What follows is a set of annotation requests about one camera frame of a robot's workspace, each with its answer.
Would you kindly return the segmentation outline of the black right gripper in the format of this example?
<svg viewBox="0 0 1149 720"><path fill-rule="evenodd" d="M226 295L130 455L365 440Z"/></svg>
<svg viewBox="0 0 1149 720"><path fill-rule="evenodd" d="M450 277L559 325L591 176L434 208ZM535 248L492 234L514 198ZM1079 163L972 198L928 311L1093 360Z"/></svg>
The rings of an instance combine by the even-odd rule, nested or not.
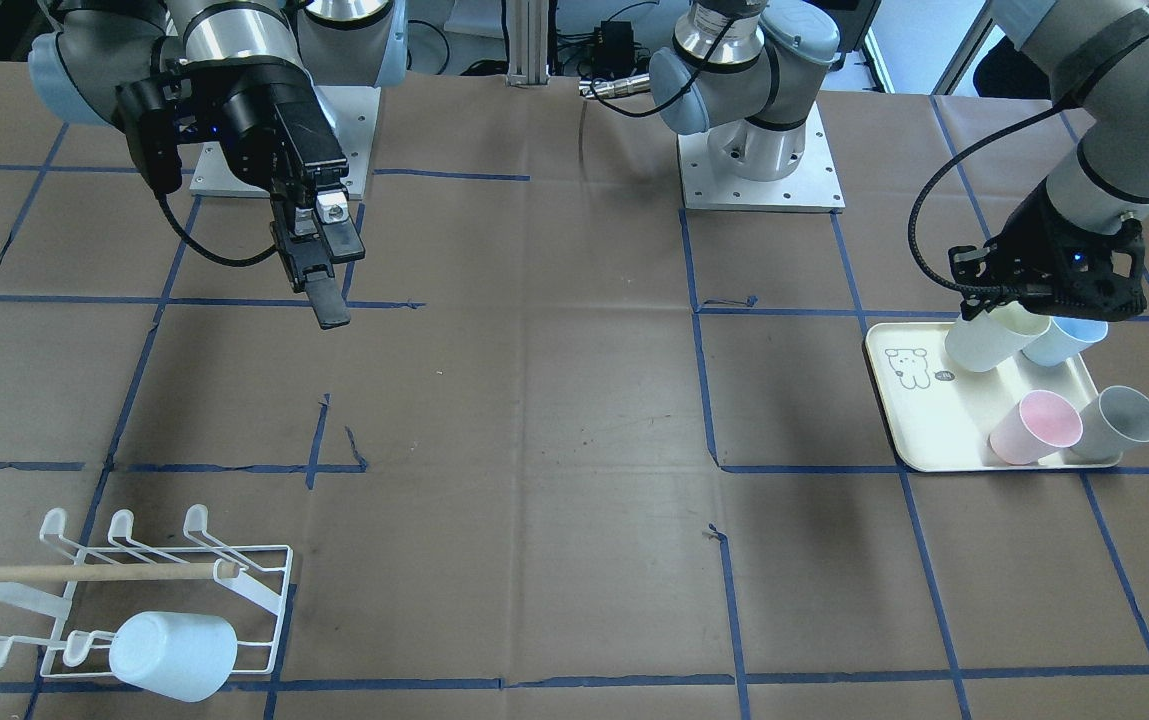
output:
<svg viewBox="0 0 1149 720"><path fill-rule="evenodd" d="M336 264L367 251L344 183L349 161L308 73L290 61L199 61L194 104L228 169L273 198L273 249L292 291L308 296L321 328L349 323Z"/></svg>

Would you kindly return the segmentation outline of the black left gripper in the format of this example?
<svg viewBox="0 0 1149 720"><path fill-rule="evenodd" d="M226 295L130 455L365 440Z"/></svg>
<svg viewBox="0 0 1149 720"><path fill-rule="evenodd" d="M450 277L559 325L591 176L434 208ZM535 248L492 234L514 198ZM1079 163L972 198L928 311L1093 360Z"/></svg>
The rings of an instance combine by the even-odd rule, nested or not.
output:
<svg viewBox="0 0 1149 720"><path fill-rule="evenodd" d="M1078 227L1054 208L1044 184L981 249L949 251L966 320L1018 302L1030 313L1123 322L1146 313L1146 243L1138 219L1113 234Z"/></svg>

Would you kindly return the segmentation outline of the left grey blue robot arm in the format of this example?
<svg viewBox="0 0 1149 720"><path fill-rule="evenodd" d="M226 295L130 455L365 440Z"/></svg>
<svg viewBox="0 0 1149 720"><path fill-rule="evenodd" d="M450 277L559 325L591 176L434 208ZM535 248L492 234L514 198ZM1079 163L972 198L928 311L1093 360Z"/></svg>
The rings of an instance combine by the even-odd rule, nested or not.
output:
<svg viewBox="0 0 1149 720"><path fill-rule="evenodd" d="M1030 313L1123 322L1146 311L1149 217L1149 1L995 1L994 20L1049 82L1034 126L1082 108L1094 126L981 246L948 251L949 277L923 258L918 193L913 261L955 291L963 318L1019 304ZM778 181L797 164L804 123L839 49L828 14L804 1L694 1L673 42L650 59L655 111L678 136L731 144L733 173Z"/></svg>

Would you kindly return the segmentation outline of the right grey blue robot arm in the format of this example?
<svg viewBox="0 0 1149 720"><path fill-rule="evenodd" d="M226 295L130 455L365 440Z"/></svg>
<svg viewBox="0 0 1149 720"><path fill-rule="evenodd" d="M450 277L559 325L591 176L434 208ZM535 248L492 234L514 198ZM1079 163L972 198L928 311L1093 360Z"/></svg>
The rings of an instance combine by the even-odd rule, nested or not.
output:
<svg viewBox="0 0 1149 720"><path fill-rule="evenodd" d="M223 266L253 266L198 243L168 196L184 145L216 144L237 181L269 195L269 255L324 330L350 320L336 265L365 250L350 218L341 123L326 86L385 87L406 73L401 1L44 1L36 94L67 122L116 127L170 227Z"/></svg>

